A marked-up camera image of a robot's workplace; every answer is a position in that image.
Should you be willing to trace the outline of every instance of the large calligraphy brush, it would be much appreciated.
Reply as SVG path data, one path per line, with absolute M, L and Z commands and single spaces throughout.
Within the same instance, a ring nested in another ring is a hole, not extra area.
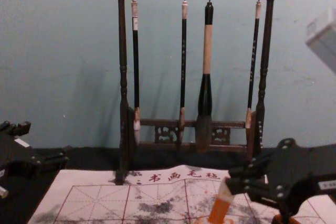
M 212 134 L 212 94 L 211 94 L 211 57 L 212 57 L 212 21 L 214 7 L 207 3 L 205 7 L 203 76 L 198 98 L 198 117 L 196 120 L 196 149 L 205 152 L 211 143 Z

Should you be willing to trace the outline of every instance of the wooden post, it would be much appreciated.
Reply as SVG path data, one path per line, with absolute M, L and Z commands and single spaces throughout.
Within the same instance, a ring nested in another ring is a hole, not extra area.
M 257 115 L 256 115 L 256 125 L 255 125 L 253 157 L 260 154 L 262 139 L 263 139 L 263 128 L 264 128 L 264 117 L 265 117 L 264 98 L 265 98 L 265 89 L 266 89 L 266 76 L 267 76 L 267 71 L 268 71 L 269 49 L 270 49 L 270 43 L 271 43 L 273 4 L 274 4 L 274 0 L 267 0 L 264 40 L 262 42 L 263 50 L 261 53 L 261 64 L 260 64 L 260 82 L 259 82 L 258 103 L 256 107 Z
M 122 185 L 128 171 L 129 136 L 128 136 L 128 101 L 127 101 L 127 50 L 125 25 L 125 0 L 118 0 L 119 11 L 119 63 L 120 63 L 120 165 L 116 172 L 117 185 Z

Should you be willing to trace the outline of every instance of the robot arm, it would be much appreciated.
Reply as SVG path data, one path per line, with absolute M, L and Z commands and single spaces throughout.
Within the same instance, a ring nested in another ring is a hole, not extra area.
M 33 178 L 39 174 L 64 169 L 68 158 L 64 148 L 61 152 L 50 155 L 39 155 L 29 144 L 18 138 L 29 132 L 30 123 L 18 125 L 4 122 L 0 124 L 0 183 L 7 177 L 20 176 Z M 6 198 L 8 191 L 0 186 L 0 199 Z
M 247 193 L 252 201 L 279 209 L 288 220 L 308 198 L 336 193 L 336 144 L 303 148 L 292 138 L 284 139 L 271 153 L 229 174 L 232 194 Z

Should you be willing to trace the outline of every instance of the brush handle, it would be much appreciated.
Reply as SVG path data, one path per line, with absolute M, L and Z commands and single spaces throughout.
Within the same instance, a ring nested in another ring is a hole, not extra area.
M 247 129 L 251 127 L 251 113 L 252 113 L 251 107 L 252 107 L 252 97 L 253 97 L 254 73 L 255 73 L 255 68 L 256 68 L 256 55 L 257 55 L 257 45 L 258 45 L 260 11 L 261 11 L 261 2 L 258 1 L 256 4 L 256 19 L 255 19 L 254 34 L 253 34 L 250 83 L 249 83 L 249 88 L 248 88 L 248 102 L 247 102 L 247 113 L 246 113 L 246 124 L 245 124 L 245 128 Z
M 198 114 L 211 115 L 212 94 L 211 94 L 211 58 L 212 58 L 212 21 L 214 8 L 211 2 L 205 7 L 205 29 L 204 29 L 204 51 L 203 51 L 203 76 L 200 95 L 198 98 Z
M 186 66 L 186 46 L 187 46 L 187 12 L 188 3 L 182 3 L 182 63 L 181 63 L 181 99 L 180 108 L 184 108 L 185 99 L 185 66 Z
M 139 99 L 139 46 L 138 46 L 138 1 L 132 0 L 133 60 L 134 60 L 134 107 L 140 106 Z

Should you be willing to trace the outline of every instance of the white label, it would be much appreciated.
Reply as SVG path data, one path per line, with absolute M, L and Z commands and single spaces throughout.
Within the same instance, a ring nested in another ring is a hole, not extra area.
M 133 18 L 133 31 L 138 30 L 138 18 Z
M 336 189 L 336 180 L 321 181 L 319 182 L 319 186 L 321 190 Z
M 23 140 L 21 140 L 21 139 L 19 139 L 19 138 L 15 139 L 14 141 L 15 141 L 16 143 L 22 145 L 22 146 L 25 147 L 25 148 L 30 147 L 29 144 L 27 144 L 25 141 L 23 141 Z

